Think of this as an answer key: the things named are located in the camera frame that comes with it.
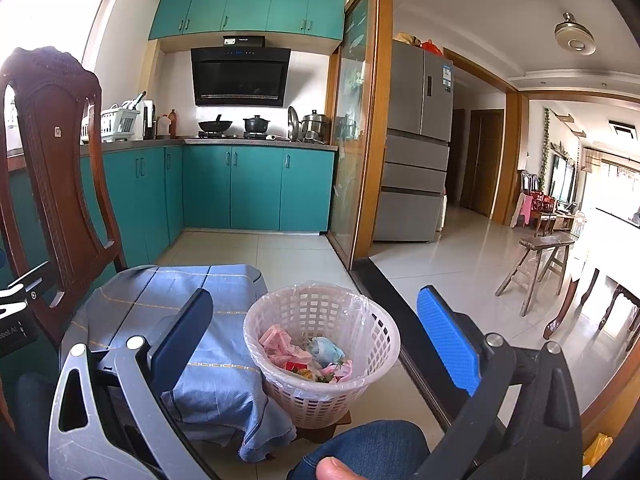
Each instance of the black pot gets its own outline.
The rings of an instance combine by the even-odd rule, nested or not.
[[[222,117],[222,114],[219,114],[215,121],[204,121],[203,123],[198,123],[198,126],[203,132],[213,132],[215,134],[226,132],[232,121],[221,121],[220,117]]]
[[[253,116],[251,119],[244,120],[244,130],[248,134],[263,134],[267,131],[269,121],[263,119],[260,115]]]

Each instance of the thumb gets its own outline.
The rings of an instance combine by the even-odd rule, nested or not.
[[[332,456],[323,458],[318,463],[316,478],[318,480],[366,480]]]

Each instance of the denim pants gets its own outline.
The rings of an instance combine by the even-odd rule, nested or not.
[[[422,430],[406,420],[376,420],[328,440],[306,455],[287,480],[316,480],[316,466],[336,457],[367,480],[406,480],[429,456]]]

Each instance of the blue towel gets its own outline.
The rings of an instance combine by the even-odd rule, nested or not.
[[[133,335],[150,344],[197,288],[208,290],[214,314],[190,362],[162,401],[190,440],[228,444],[244,433],[239,450],[259,462],[296,437],[289,415],[262,389],[262,375],[242,336],[244,315],[267,292],[251,266],[142,266],[97,288],[65,333],[61,360],[84,342],[93,350],[119,348]]]

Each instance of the brown bottle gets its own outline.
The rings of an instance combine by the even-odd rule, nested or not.
[[[178,115],[175,113],[175,110],[171,110],[169,120],[171,121],[171,124],[169,124],[169,136],[175,139],[175,130],[178,126]]]

